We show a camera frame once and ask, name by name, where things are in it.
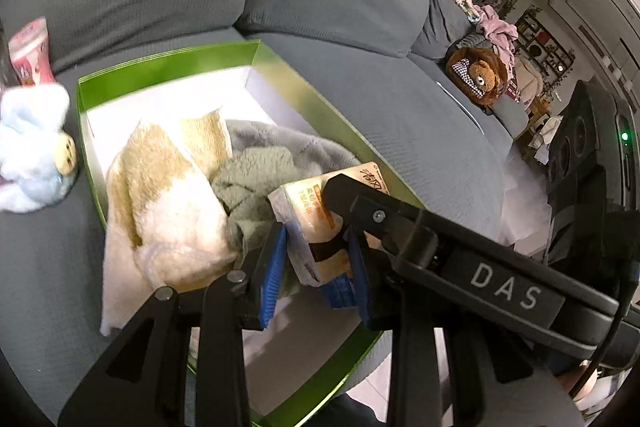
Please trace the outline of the olive green cloth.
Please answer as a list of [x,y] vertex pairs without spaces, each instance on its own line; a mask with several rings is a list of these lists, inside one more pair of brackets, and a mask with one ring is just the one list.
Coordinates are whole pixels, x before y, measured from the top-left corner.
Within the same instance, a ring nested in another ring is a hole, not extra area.
[[228,213],[224,233],[239,253],[237,265],[262,245],[276,221],[268,195],[302,174],[284,146],[249,147],[221,165],[212,189]]

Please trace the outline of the cream yellow towel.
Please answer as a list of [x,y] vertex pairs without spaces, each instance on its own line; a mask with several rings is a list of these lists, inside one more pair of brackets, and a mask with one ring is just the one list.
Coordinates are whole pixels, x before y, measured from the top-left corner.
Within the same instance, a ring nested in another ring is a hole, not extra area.
[[193,291],[227,273],[239,253],[212,189],[231,138],[218,112],[142,122],[106,176],[100,332],[122,329],[154,291]]

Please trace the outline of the blue plush elephant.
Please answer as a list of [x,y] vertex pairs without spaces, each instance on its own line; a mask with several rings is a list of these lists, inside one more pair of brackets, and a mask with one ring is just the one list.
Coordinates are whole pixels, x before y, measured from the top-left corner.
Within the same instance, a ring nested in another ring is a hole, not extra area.
[[1,209],[29,213],[61,202],[77,176],[77,150],[63,130],[70,96],[57,82],[1,93]]

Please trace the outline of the grey fluffy cloth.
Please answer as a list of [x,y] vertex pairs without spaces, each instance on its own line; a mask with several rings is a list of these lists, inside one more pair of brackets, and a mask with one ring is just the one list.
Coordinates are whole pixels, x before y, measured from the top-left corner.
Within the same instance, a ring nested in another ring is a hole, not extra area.
[[290,151],[293,164],[306,176],[320,176],[361,164],[350,150],[321,136],[256,121],[227,120],[226,125],[233,153],[239,154],[249,147],[282,146]]

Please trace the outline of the green cardboard box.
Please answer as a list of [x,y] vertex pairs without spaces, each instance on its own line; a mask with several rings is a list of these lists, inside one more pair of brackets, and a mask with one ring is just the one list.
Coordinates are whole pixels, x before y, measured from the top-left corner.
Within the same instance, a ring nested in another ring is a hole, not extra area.
[[[361,161],[375,162],[394,197],[423,204],[329,101],[257,40],[102,58],[78,75],[76,107],[101,218],[107,216],[107,169],[139,121],[214,109],[226,119],[276,124],[340,143]],[[268,331],[246,337],[256,425],[304,425],[366,366],[380,338],[359,322],[355,310],[331,310],[319,291],[280,300]]]

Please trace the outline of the brown teddy bear cushion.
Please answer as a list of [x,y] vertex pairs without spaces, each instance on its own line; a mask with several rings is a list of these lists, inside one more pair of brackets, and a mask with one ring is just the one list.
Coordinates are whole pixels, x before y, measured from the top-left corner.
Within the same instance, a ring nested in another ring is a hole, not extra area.
[[484,48],[461,48],[446,63],[448,78],[476,105],[491,106],[506,92],[509,77],[497,54]]

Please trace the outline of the grey fabric sofa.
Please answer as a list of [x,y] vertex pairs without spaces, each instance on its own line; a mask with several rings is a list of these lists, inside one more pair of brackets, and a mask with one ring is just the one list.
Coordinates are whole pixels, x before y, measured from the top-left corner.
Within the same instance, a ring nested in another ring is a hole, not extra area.
[[422,48],[437,0],[1,0],[14,34],[49,26],[67,89],[130,58],[242,37],[265,43],[320,91],[431,210],[499,232],[510,136],[451,100]]

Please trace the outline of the pink clothes pile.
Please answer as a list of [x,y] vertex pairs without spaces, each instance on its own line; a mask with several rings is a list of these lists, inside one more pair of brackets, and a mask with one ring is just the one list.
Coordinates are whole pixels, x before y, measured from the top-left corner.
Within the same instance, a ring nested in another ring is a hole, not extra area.
[[514,43],[518,40],[516,27],[502,20],[489,4],[479,6],[472,0],[456,0],[456,5],[465,12],[475,29],[490,42],[495,54],[506,66],[508,78],[512,79],[515,66]]

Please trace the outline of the pink plastic jar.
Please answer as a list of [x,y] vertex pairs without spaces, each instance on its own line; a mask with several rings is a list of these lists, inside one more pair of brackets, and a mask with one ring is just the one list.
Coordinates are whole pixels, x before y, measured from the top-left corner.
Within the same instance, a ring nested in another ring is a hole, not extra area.
[[10,39],[12,66],[23,86],[55,83],[50,65],[47,21],[39,17]]

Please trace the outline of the wall display shelf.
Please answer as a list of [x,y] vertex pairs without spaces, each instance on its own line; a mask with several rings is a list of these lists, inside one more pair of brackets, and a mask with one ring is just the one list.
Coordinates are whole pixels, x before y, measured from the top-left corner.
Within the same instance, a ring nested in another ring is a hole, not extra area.
[[541,96],[547,102],[552,102],[555,98],[560,98],[556,90],[573,70],[576,56],[572,50],[565,49],[538,20],[540,13],[541,9],[531,5],[515,23],[518,30],[515,49],[540,72]]

